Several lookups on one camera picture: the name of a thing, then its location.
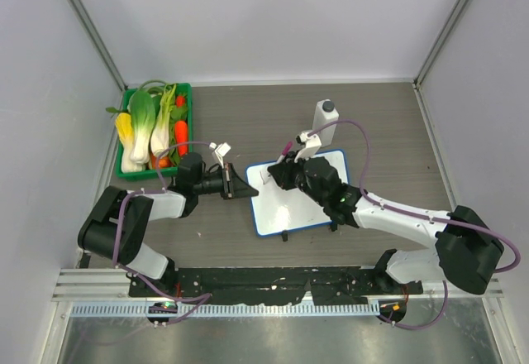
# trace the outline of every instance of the carrot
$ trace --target carrot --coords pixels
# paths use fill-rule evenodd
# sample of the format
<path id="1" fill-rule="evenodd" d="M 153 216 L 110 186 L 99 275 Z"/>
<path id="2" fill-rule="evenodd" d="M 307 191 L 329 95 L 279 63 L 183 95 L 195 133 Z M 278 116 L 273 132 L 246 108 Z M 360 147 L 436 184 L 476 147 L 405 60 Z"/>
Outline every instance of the carrot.
<path id="1" fill-rule="evenodd" d="M 156 156 L 153 155 L 152 153 L 150 153 L 150 162 L 149 162 L 149 168 L 151 170 L 156 170 Z M 160 168 L 169 168 L 169 167 L 172 167 L 173 164 L 171 163 L 171 160 L 169 160 L 169 157 L 166 156 L 166 157 L 162 157 L 160 159 L 160 161 L 158 162 L 158 166 Z"/>
<path id="2" fill-rule="evenodd" d="M 177 96 L 176 96 L 176 107 L 177 108 L 180 108 L 181 106 L 185 105 L 185 95 L 182 95 L 181 93 L 179 93 Z"/>
<path id="3" fill-rule="evenodd" d="M 187 142 L 189 137 L 188 124 L 183 121 L 178 121 L 174 124 L 174 139 L 176 143 Z M 183 156 L 188 152 L 188 146 L 179 146 L 179 155 Z"/>

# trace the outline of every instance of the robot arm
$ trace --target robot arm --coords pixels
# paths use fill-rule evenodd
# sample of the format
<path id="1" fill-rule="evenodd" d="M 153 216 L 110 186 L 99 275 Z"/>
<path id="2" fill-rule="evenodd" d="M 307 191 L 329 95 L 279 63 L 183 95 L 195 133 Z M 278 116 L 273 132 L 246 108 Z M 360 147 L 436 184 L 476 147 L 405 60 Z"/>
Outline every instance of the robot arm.
<path id="1" fill-rule="evenodd" d="M 305 155 L 307 151 L 291 151 L 268 172 L 281 189 L 299 189 L 320 204 L 334 230 L 337 225 L 375 228 L 427 248 L 386 251 L 377 266 L 391 279 L 399 284 L 446 279 L 471 294 L 480 295 L 486 290 L 503 254 L 502 243 L 448 223 L 453 220 L 486 228 L 473 210 L 458 206 L 451 213 L 431 211 L 381 199 L 372 193 L 365 197 L 359 188 L 342 183 L 324 157 L 312 158 L 315 151 L 312 152 Z"/>
<path id="2" fill-rule="evenodd" d="M 80 248 L 112 259 L 122 202 L 130 192 L 108 186 L 96 202 L 78 235 Z M 219 193 L 223 199 L 256 196 L 259 192 L 235 172 L 231 163 L 219 162 L 205 170 L 196 152 L 183 156 L 179 172 L 168 191 L 133 197 L 125 209 L 117 263 L 147 276 L 157 288 L 172 293 L 177 273 L 170 258 L 143 242 L 149 221 L 187 217 L 197 206 L 198 196 Z"/>

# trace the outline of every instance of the white wall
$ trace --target white wall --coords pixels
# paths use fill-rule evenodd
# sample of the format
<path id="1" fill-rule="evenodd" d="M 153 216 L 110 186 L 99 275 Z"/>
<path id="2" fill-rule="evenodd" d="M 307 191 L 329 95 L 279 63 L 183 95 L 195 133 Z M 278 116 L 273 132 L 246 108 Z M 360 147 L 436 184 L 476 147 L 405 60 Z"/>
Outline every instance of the white wall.
<path id="1" fill-rule="evenodd" d="M 520 319 L 529 294 L 528 4 L 472 0 L 424 85 L 459 201 L 525 257 L 502 277 Z M 527 321 L 519 325 L 527 335 Z"/>
<path id="2" fill-rule="evenodd" d="M 83 0 L 129 83 L 412 78 L 455 0 Z"/>
<path id="3" fill-rule="evenodd" d="M 35 363 L 119 99 L 66 0 L 0 0 L 0 361 Z"/>

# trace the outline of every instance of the whiteboard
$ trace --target whiteboard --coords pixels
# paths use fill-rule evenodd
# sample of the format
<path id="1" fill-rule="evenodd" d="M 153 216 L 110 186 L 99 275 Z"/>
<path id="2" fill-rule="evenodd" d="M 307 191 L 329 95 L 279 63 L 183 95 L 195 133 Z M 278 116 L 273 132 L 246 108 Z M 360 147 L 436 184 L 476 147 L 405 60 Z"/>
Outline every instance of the whiteboard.
<path id="1" fill-rule="evenodd" d="M 342 182 L 348 184 L 346 156 L 343 151 L 327 151 L 314 157 L 325 157 L 336 168 Z M 246 169 L 246 180 L 259 195 L 251 198 L 255 230 L 261 237 L 293 232 L 331 223 L 322 207 L 298 189 L 282 190 L 272 178 L 263 184 L 261 171 L 274 161 L 251 165 Z"/>

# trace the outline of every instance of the green plastic crate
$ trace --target green plastic crate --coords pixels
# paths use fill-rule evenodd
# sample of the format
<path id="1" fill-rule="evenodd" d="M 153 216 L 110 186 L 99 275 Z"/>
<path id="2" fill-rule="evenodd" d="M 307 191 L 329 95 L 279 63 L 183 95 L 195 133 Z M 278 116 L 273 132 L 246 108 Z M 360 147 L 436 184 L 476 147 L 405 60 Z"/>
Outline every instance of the green plastic crate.
<path id="1" fill-rule="evenodd" d="M 129 105 L 131 96 L 136 92 L 136 89 L 128 89 L 123 95 L 123 109 Z M 185 93 L 187 94 L 187 104 L 188 104 L 188 130 L 189 130 L 189 140 L 193 140 L 193 100 L 191 98 L 191 85 L 188 83 L 177 83 L 176 94 Z M 192 151 L 192 146 L 189 145 L 189 151 Z M 122 172 L 122 157 L 123 157 L 123 145 L 121 142 L 118 142 L 117 145 L 117 158 L 116 158 L 116 176 L 118 178 L 124 178 L 126 180 L 147 180 L 150 178 L 156 178 L 156 170 L 145 170 L 138 172 Z M 163 176 L 173 176 L 176 175 L 178 167 L 170 167 L 161 169 Z"/>

